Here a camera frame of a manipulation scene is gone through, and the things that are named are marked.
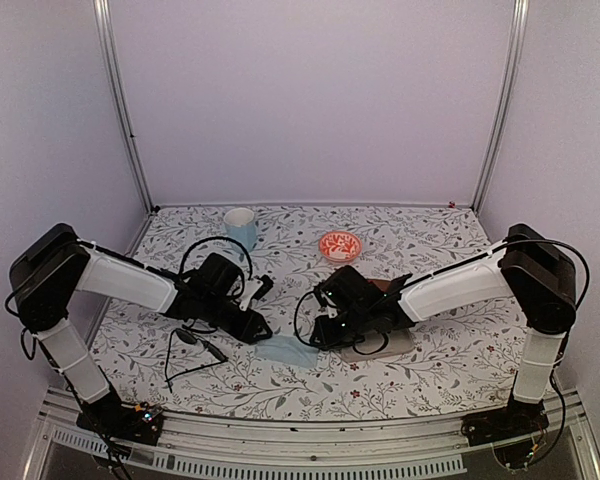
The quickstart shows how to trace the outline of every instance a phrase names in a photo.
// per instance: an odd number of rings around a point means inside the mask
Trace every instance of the lavender wall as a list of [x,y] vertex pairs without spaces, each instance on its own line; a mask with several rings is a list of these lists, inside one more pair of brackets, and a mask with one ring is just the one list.
[[560,370],[577,384],[600,446],[600,1],[533,2],[481,217],[493,238],[524,221],[589,259],[591,293]]
[[471,201],[511,0],[111,10],[158,204]]
[[[2,302],[11,262],[56,222],[124,249],[141,222],[88,0],[0,0],[0,480],[17,478],[52,376]],[[84,332],[95,299],[75,302]]]

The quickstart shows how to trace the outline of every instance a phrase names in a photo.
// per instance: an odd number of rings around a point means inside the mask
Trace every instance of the metal frame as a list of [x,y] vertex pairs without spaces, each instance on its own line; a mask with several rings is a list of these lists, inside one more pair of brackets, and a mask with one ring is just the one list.
[[[564,396],[566,425],[576,432],[576,440],[582,438],[579,442],[583,448],[578,453],[582,472],[587,475],[585,478],[600,479],[599,456],[595,444],[590,443],[592,437],[580,398],[575,390],[566,391]],[[548,396],[545,408],[549,430],[556,430],[562,416],[558,397]],[[25,480],[39,480],[52,441],[96,455],[101,453],[95,434],[75,427],[78,413],[71,394],[49,389],[38,417]],[[465,413],[342,422],[250,420],[174,412],[164,415],[158,446],[134,444],[129,464],[194,478],[214,478],[213,474],[194,475],[188,470],[189,466],[209,465],[216,469],[275,473],[269,478],[282,478],[280,472],[289,472],[294,479],[300,478],[300,473],[306,473],[303,478],[311,478],[310,472],[324,471],[333,472],[332,478],[338,479],[345,478],[346,472],[432,464],[493,446],[470,447],[467,439],[459,435]],[[67,436],[77,436],[78,441],[67,441]],[[524,438],[527,437],[498,442],[496,446]]]
[[113,38],[113,28],[111,26],[111,15],[109,12],[108,0],[94,0],[96,13],[96,23],[98,25],[98,34],[100,36],[100,45],[102,47],[102,56],[104,57],[107,76],[111,86],[111,94],[116,106],[118,122],[124,140],[124,146],[127,151],[127,159],[131,167],[136,189],[140,196],[140,201],[146,213],[153,210],[154,204],[149,192],[147,177],[144,173],[138,146],[136,145],[135,135],[131,128],[131,118],[129,109],[125,100],[124,90],[122,87],[122,78],[120,76],[120,67],[118,65],[118,57],[116,55],[116,45]]
[[482,169],[480,170],[478,185],[476,186],[473,202],[471,203],[471,208],[477,214],[480,214],[480,211],[484,206],[489,183],[493,176],[493,169],[498,158],[507,114],[509,112],[509,105],[511,104],[513,86],[518,73],[518,64],[520,63],[520,57],[522,56],[522,45],[524,43],[528,10],[528,0],[515,0],[511,34],[509,36],[509,52],[507,54],[502,90],[500,91],[500,100],[498,102],[498,109],[493,122],[493,128],[491,129],[491,136],[489,137],[489,145],[482,164]]
[[[498,108],[494,119],[491,135],[485,158],[480,169],[478,183],[471,202],[471,209],[476,213],[480,213],[484,204],[489,183],[493,175],[502,135],[505,128],[509,104],[513,93],[518,64],[522,55],[522,45],[524,41],[525,27],[527,21],[527,12],[529,8],[529,0],[514,0],[513,20],[511,23],[511,32],[509,37],[509,49],[507,52],[507,61],[503,77],[502,89],[498,102]],[[131,167],[131,173],[140,195],[142,205],[147,213],[154,209],[154,203],[149,192],[147,177],[144,172],[144,167],[140,161],[138,147],[135,141],[135,135],[131,127],[131,118],[129,109],[124,95],[120,67],[116,54],[116,47],[113,35],[113,26],[111,24],[111,14],[109,10],[109,0],[94,0],[96,22],[98,25],[98,33],[102,46],[102,54],[104,57],[107,75],[111,86],[111,92],[116,106],[118,121],[124,139],[127,157]],[[165,205],[165,206],[192,206],[188,205]],[[420,206],[420,207],[440,207],[444,204],[406,204],[400,206]]]
[[[399,203],[399,202],[204,202],[204,203],[162,203],[160,208],[188,208],[188,207],[292,207],[302,205],[303,207],[399,207],[399,208],[448,208],[448,204],[441,203]],[[458,203],[454,208],[471,208],[466,203]]]

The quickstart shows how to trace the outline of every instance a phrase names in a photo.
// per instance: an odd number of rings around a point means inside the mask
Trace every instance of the orange bowl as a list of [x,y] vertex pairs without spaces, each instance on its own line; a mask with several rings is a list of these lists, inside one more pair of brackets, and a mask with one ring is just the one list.
[[331,262],[353,261],[362,251],[362,242],[353,233],[329,232],[320,239],[320,253]]

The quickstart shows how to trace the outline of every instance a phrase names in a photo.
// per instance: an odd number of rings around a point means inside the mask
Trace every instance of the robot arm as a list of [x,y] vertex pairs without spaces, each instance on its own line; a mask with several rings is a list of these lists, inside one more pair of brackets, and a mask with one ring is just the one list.
[[342,267],[316,288],[323,306],[337,314],[316,318],[310,342],[322,349],[347,347],[371,331],[386,335],[453,308],[515,297],[529,328],[509,403],[467,416],[463,433],[473,445],[546,428],[542,397],[575,322],[576,301],[573,262],[544,242],[528,226],[516,225],[486,251],[415,279],[396,279],[386,292],[353,267]]
[[268,277],[250,279],[239,296],[230,295],[239,277],[244,279],[242,270],[217,254],[182,276],[158,270],[84,242],[70,226],[59,224],[13,263],[9,300],[15,298],[18,318],[76,393],[86,417],[82,425],[79,419],[79,426],[155,444],[159,411],[123,406],[67,319],[73,292],[106,295],[171,318],[201,318],[246,343],[271,337],[268,324],[249,304],[261,298],[272,282]]

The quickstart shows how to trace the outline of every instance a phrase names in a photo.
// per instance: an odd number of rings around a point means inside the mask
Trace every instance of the patterned table surface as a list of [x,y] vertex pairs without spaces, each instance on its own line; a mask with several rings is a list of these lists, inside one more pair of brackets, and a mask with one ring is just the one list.
[[[348,230],[363,242],[354,266],[371,278],[394,278],[449,264],[481,250],[486,235],[470,210],[402,207],[253,207],[259,241],[252,253],[256,275],[274,288],[253,307],[276,333],[292,336],[298,298],[334,270],[318,251],[330,230]],[[135,257],[177,270],[186,247],[223,233],[226,207],[166,208],[152,220]],[[241,264],[224,245],[207,244],[190,264],[211,251]],[[313,300],[303,306],[315,315]],[[409,354],[347,364],[320,353],[305,369],[259,358],[255,347],[218,332],[212,342],[224,365],[164,381],[170,332],[179,322],[112,301],[93,353],[121,396],[162,403],[175,411],[272,420],[359,420],[415,417],[503,405],[522,352],[525,326],[517,303],[495,299],[442,314],[412,329]],[[302,331],[310,331],[309,323]],[[174,337],[173,372],[209,362],[201,347]]]

